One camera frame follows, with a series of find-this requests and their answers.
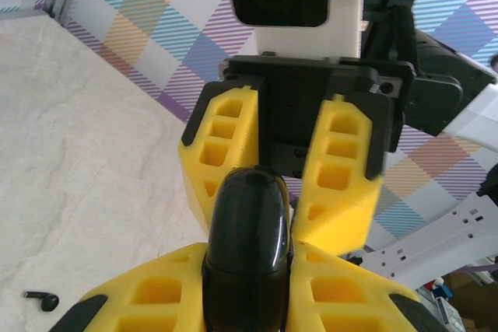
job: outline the screw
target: screw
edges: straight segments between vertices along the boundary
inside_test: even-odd
[[[230,60],[226,58],[218,65],[218,77],[223,81],[225,78],[225,74],[228,73],[228,66],[230,64]]]
[[[471,92],[471,93],[469,93],[469,94],[467,95],[467,98],[466,98],[466,99],[467,99],[468,101],[471,101],[471,100],[474,100],[474,98],[475,98],[476,96],[477,96],[477,94],[476,94],[476,93]]]
[[[482,72],[480,70],[474,70],[472,74],[470,74],[471,79],[477,79],[482,75]]]
[[[415,95],[412,96],[412,98],[410,99],[410,104],[418,104],[420,103],[420,101],[421,101],[420,96]]]
[[[306,149],[300,149],[300,148],[294,149],[294,155],[299,159],[303,159],[304,157],[306,157],[306,153],[307,153]]]

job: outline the screw hole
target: screw hole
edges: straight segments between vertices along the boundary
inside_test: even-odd
[[[410,99],[410,104],[418,104],[418,103],[420,103],[420,101],[421,101],[420,96],[415,95],[414,97],[412,97]]]
[[[482,75],[480,70],[474,70],[472,74],[470,74],[470,79],[477,79]]]
[[[294,149],[294,155],[298,159],[302,159],[302,158],[306,157],[306,150],[296,148],[296,149]]]
[[[392,93],[392,91],[395,89],[392,83],[390,82],[384,82],[381,84],[381,92],[384,95],[387,95],[389,93]]]

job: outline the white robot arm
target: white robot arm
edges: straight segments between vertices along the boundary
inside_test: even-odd
[[[471,194],[434,222],[363,256],[361,267],[415,289],[498,252],[498,206]]]

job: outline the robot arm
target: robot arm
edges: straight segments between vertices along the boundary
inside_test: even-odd
[[[362,1],[233,0],[261,55],[220,65],[178,149],[209,242],[92,290],[52,332],[445,330],[409,289],[337,257],[365,242],[411,88],[438,84],[455,116],[464,92],[422,74],[413,0]],[[293,227],[281,176],[303,179]]]
[[[498,166],[453,210],[395,243],[363,256],[361,266],[410,289],[498,251]]]

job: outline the floor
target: floor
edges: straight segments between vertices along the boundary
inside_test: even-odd
[[[49,330],[91,288],[205,241],[184,125],[54,20],[0,21],[0,83],[0,330]]]

